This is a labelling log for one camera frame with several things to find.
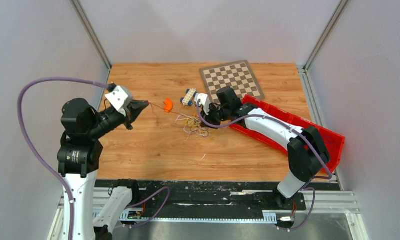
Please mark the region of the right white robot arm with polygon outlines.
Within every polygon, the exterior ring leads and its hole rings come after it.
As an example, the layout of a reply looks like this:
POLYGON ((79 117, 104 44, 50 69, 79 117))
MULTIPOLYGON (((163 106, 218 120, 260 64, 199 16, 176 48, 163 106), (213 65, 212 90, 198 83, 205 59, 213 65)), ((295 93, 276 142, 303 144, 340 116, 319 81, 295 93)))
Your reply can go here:
POLYGON ((328 179, 331 156, 324 139, 315 126, 301 127, 287 123, 252 103, 242 103, 235 90, 229 86, 218 91, 219 103, 211 102, 204 93, 194 94, 194 104, 201 123, 205 127, 219 129, 232 124, 259 133, 283 147, 288 154, 289 171, 273 191, 274 204, 286 209, 294 201, 294 195, 305 188, 324 170, 328 179))

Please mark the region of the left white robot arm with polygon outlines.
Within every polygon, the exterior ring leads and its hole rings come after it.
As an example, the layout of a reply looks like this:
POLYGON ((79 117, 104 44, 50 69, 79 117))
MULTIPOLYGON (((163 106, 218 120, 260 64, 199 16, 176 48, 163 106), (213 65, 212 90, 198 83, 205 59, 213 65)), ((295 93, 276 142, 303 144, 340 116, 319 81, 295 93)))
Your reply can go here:
POLYGON ((93 217, 94 190, 103 146, 100 138, 132 123, 149 106, 145 100, 132 100, 122 115, 113 106, 97 112, 85 99, 75 98, 62 108, 61 123, 65 128, 57 153, 58 172, 68 183, 65 193, 72 196, 65 204, 63 235, 74 240, 111 240, 124 209, 141 201, 137 180, 119 179, 97 217, 93 217))

